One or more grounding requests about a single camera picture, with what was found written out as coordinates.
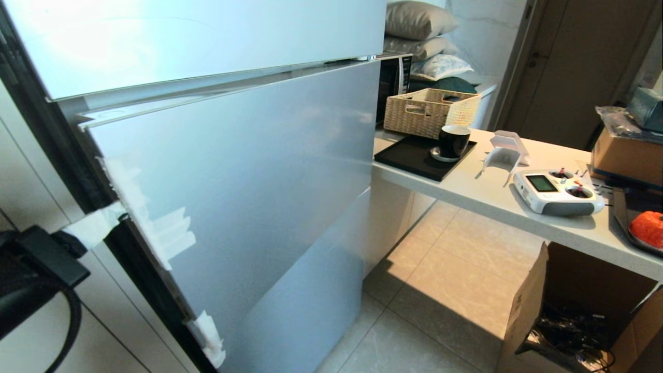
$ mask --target black mug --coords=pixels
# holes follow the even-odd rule
[[[445,125],[440,130],[440,158],[447,162],[457,161],[465,152],[469,142],[469,128],[459,125]]]

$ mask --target refrigerator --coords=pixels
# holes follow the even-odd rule
[[[2,77],[204,372],[314,372],[359,311],[384,0],[4,0]]]

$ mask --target marble floor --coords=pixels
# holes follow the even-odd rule
[[[492,373],[542,238],[437,201],[364,280],[318,373]]]

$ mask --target cardboard box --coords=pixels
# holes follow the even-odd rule
[[[663,288],[652,292],[656,286],[627,269],[554,242],[544,244],[514,298],[497,372],[571,372],[536,351],[518,350],[543,301],[556,307],[576,302],[605,315],[616,357],[611,373],[663,372]]]
[[[663,190],[663,145],[612,137],[607,129],[591,151],[592,177],[624,179]]]

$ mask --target wicker basket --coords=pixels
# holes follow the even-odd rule
[[[460,100],[444,100],[450,96]],[[471,125],[480,101],[478,94],[433,88],[391,96],[387,98],[385,129],[437,139],[443,125]]]

